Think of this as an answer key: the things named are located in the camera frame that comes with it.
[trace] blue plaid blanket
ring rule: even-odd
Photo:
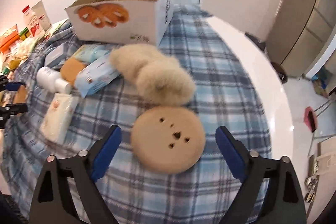
[[[69,58],[87,42],[79,41],[70,22],[65,22],[56,35],[35,48],[15,72],[14,81],[26,83],[29,112],[8,121],[1,165],[13,198],[24,215],[29,214],[36,180],[48,155],[73,156],[89,148],[112,124],[117,124],[122,129],[122,143],[105,177],[96,185],[120,224],[219,222],[241,184],[233,178],[219,152],[216,128],[225,125],[247,149],[254,148],[263,157],[270,157],[271,146],[258,94],[236,56],[207,24],[208,16],[197,6],[176,6],[159,46],[164,54],[175,56],[193,77],[196,93],[185,107],[199,116],[206,132],[206,146],[200,160],[177,175],[152,173],[133,155],[132,125],[153,105],[140,98],[121,76],[98,93],[80,99],[62,145],[46,140],[39,127],[54,95],[37,85],[36,73],[51,48],[64,43]],[[72,94],[79,97],[76,90]],[[78,214],[88,221],[74,181],[70,181],[70,187]],[[256,218],[264,194],[265,184],[249,221]]]

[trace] white bottle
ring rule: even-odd
[[[23,19],[25,24],[33,37],[38,35],[44,35],[44,30],[42,29],[39,19],[32,9],[29,8],[29,5],[22,10],[24,16]]]
[[[70,94],[72,86],[61,77],[61,73],[49,67],[42,67],[36,74],[37,83],[52,93]]]

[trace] red bottle cap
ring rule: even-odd
[[[23,13],[25,13],[27,10],[29,10],[29,5],[22,10]]]

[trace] food package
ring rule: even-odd
[[[77,75],[85,67],[85,64],[71,57],[65,61],[64,65],[60,70],[60,73],[65,81],[68,81],[70,85],[74,86]]]
[[[78,61],[91,64],[108,52],[102,44],[84,44],[72,57]]]
[[[41,124],[41,132],[48,140],[63,144],[78,97],[56,93]]]
[[[110,64],[109,54],[106,54],[77,75],[75,87],[84,98],[86,95],[96,93],[119,75],[120,73]]]
[[[37,18],[39,19],[40,25],[43,30],[47,31],[51,28],[51,22],[47,15],[47,12],[45,11],[44,5],[42,0],[40,0],[38,3],[36,3],[32,10],[36,14]]]
[[[17,31],[17,25],[14,25],[0,37],[0,51],[2,53],[6,52],[9,46],[19,39],[20,36]]]
[[[20,38],[22,41],[24,41],[29,36],[30,36],[30,32],[27,27],[20,32]]]

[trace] fluffy plush toy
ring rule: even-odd
[[[177,59],[166,57],[155,46],[126,45],[110,54],[111,64],[134,84],[139,95],[160,105],[182,105],[195,92],[192,78]]]

